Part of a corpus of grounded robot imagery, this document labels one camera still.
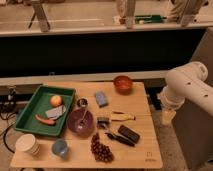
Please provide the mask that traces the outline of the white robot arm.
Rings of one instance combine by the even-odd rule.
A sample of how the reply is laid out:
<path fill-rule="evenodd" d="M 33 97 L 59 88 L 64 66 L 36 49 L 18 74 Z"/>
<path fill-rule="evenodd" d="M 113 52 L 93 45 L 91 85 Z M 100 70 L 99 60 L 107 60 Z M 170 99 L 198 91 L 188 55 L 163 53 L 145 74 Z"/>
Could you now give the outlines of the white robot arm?
<path fill-rule="evenodd" d="M 189 62 L 169 70 L 165 76 L 166 86 L 158 98 L 162 104 L 163 125 L 170 125 L 185 100 L 189 100 L 213 117 L 213 87 L 205 83 L 207 67 L 199 62 Z"/>

